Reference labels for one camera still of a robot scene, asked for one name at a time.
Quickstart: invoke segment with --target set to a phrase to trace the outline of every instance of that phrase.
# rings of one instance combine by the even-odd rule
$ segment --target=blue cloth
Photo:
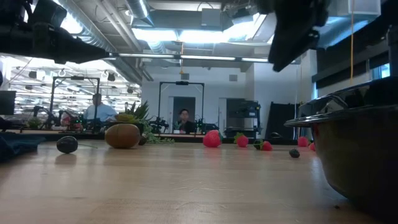
[[[0,133],[0,162],[7,161],[26,152],[36,151],[37,146],[44,141],[45,138],[35,136]]]
[[[95,105],[91,105],[85,111],[83,118],[94,119],[94,114],[95,114]],[[99,120],[102,122],[108,119],[116,120],[115,115],[117,114],[118,113],[108,105],[100,104],[97,107],[97,118],[99,118]]]

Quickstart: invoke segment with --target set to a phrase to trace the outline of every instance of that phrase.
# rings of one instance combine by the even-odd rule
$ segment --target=white shirt
[[[87,108],[85,111],[83,118],[84,119],[94,119],[94,114],[95,114],[95,105],[91,105]],[[110,106],[100,104],[97,107],[97,118],[99,118],[100,121],[106,121],[108,119],[113,119],[115,120],[115,115],[118,113]]]

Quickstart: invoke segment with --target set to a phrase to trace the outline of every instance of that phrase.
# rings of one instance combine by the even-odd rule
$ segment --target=computer monitor
[[[14,115],[17,91],[0,91],[0,115]]]

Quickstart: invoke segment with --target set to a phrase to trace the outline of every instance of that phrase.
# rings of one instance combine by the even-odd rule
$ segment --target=strawberry
[[[299,137],[297,145],[298,147],[308,147],[308,139],[306,137]]]
[[[247,147],[249,144],[249,139],[243,133],[236,133],[234,137],[234,143],[239,147]]]
[[[309,146],[310,150],[315,152],[315,143],[311,143],[311,145]]]
[[[272,151],[272,145],[268,141],[265,141],[264,144],[262,145],[262,150],[263,151]]]
[[[236,144],[239,147],[247,147],[248,144],[249,144],[249,139],[246,136],[240,136],[240,137],[237,138]]]
[[[221,134],[217,130],[209,131],[203,138],[206,147],[218,147],[221,145]]]

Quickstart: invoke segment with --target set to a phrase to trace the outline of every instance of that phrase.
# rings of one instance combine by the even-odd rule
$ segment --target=window
[[[381,78],[386,78],[390,76],[390,64],[385,64],[380,66]]]
[[[372,71],[372,80],[386,78],[390,76],[390,64],[381,65],[380,67],[374,68]]]

